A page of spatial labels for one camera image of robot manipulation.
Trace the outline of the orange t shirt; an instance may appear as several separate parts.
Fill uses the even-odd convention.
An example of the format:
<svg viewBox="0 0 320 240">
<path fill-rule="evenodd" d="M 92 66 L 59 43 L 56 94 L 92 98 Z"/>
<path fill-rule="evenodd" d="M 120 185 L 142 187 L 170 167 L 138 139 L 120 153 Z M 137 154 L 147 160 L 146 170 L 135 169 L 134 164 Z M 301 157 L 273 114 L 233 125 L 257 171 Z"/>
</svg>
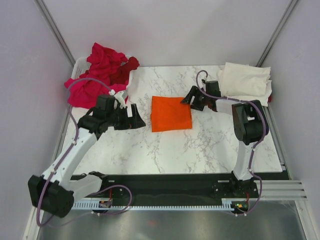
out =
<svg viewBox="0 0 320 240">
<path fill-rule="evenodd" d="M 151 131 L 153 133 L 192 129 L 192 113 L 183 97 L 152 96 Z"/>
</svg>

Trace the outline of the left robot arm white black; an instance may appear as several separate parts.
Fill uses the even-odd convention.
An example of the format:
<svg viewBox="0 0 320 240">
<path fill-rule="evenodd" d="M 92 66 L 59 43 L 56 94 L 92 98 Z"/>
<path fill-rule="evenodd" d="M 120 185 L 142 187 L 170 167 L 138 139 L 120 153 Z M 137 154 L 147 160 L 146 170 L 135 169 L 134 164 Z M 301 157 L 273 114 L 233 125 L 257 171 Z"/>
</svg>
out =
<svg viewBox="0 0 320 240">
<path fill-rule="evenodd" d="M 108 128 L 123 131 L 145 127 L 137 105 L 132 103 L 130 108 L 131 116 L 120 96 L 97 98 L 96 105 L 76 122 L 75 136 L 68 147 L 40 176 L 32 175 L 28 180 L 31 203 L 38 211 L 63 218 L 76 201 L 91 194 L 104 197 L 109 193 L 110 185 L 99 172 L 88 173 L 79 180 L 71 178 L 83 157 Z"/>
</svg>

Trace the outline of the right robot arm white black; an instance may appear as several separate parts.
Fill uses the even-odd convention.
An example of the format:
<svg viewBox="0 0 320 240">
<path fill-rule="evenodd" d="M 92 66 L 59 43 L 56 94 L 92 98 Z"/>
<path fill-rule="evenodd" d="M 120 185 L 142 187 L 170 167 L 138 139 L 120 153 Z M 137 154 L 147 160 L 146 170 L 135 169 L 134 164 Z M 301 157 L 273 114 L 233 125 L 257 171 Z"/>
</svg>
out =
<svg viewBox="0 0 320 240">
<path fill-rule="evenodd" d="M 255 150 L 269 133 L 269 126 L 261 102 L 257 99 L 236 100 L 222 97 L 217 81 L 202 81 L 204 88 L 192 86 L 189 93 L 181 100 L 181 104 L 190 105 L 197 111 L 205 106 L 214 112 L 232 116 L 235 137 L 238 140 L 238 153 L 232 171 L 235 181 L 229 184 L 229 191 L 235 197 L 247 191 L 244 181 L 253 177 Z"/>
</svg>

